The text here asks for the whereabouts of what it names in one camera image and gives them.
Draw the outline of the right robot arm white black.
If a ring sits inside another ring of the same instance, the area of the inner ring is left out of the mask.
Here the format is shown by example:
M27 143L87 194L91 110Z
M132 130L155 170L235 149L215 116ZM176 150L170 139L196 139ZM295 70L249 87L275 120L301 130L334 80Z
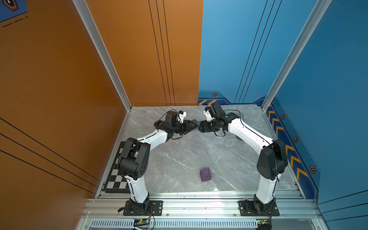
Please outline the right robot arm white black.
M199 131L202 133L216 133L219 130L229 132L252 147L258 154L257 170L260 174L259 186L254 195L253 204L256 215L271 215L276 208L274 196L276 187L285 168L288 159L285 143L273 140L246 124L241 119L241 113L231 110L228 114L219 104L207 106L203 114L206 120L201 121Z

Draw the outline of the purple-grey phone stand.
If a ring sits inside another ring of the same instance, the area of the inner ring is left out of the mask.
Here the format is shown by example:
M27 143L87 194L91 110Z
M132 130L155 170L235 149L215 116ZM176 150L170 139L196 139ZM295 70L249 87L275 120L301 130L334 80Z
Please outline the purple-grey phone stand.
M239 119L242 120L242 122L244 122L244 117L243 117L243 114L242 113L238 112L237 113L237 116L239 117Z

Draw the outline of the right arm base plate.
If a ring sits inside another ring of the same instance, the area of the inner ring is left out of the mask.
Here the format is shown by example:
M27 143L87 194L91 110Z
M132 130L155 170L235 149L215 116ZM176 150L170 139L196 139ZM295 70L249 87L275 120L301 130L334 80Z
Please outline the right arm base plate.
M262 217L279 217L280 212L276 201L273 200L268 204L253 200L238 201L238 208L241 216L262 216Z

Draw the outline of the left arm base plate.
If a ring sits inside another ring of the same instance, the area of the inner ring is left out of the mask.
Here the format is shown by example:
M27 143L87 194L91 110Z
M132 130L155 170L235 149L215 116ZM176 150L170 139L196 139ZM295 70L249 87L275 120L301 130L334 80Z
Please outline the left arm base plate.
M124 216L149 216L153 214L161 216L163 211L162 200L148 200L142 204L129 200L126 202L122 211Z

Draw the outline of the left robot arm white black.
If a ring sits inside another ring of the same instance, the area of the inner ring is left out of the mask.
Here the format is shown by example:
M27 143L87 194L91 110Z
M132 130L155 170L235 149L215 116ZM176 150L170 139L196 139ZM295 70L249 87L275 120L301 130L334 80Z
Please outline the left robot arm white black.
M129 187L130 198L125 208L147 212L149 209L149 193L145 186L144 174L148 168L150 151L164 144L178 134L179 138L198 127L195 119L186 119L186 112L170 110L154 123L155 130L138 139L125 141L122 153L117 161L118 174L122 175Z

